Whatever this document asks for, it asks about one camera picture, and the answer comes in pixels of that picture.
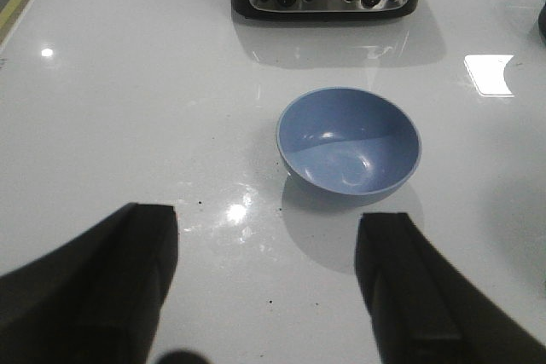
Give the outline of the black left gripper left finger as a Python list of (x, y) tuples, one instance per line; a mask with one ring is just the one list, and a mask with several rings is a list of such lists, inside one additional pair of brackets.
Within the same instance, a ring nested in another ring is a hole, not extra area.
[(2, 276), (1, 361), (146, 362), (176, 266), (173, 207), (121, 207)]

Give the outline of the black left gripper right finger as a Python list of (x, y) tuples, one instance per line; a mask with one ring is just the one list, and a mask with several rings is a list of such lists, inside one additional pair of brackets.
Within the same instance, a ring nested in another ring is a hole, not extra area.
[(355, 271), (384, 363), (543, 363), (545, 347), (460, 274), (406, 213), (365, 213)]

